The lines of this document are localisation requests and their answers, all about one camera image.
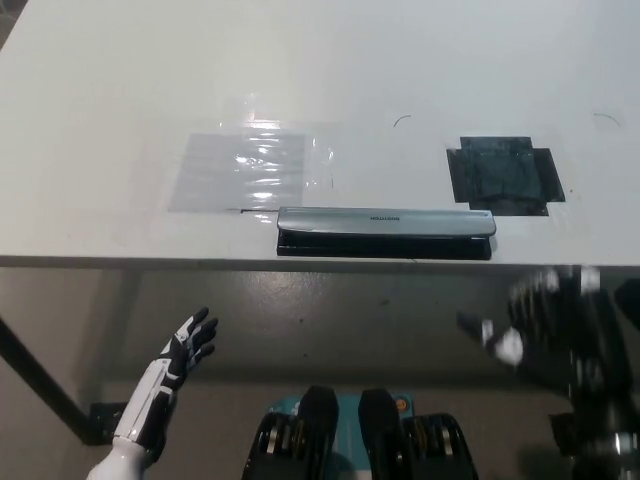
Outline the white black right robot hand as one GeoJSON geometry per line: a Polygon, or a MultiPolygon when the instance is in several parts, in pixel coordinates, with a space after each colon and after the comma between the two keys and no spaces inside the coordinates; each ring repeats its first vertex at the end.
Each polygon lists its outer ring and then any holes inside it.
{"type": "Polygon", "coordinates": [[[459,312],[456,323],[492,359],[574,403],[623,396],[633,378],[600,271],[548,268],[514,284],[509,323],[459,312]]]}

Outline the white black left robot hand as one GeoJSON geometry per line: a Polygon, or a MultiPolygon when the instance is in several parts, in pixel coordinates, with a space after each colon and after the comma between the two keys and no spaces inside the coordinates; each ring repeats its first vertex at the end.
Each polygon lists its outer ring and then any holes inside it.
{"type": "Polygon", "coordinates": [[[215,350],[218,320],[204,307],[191,315],[150,362],[115,429],[116,438],[141,446],[157,460],[177,403],[191,371],[215,350]]]}

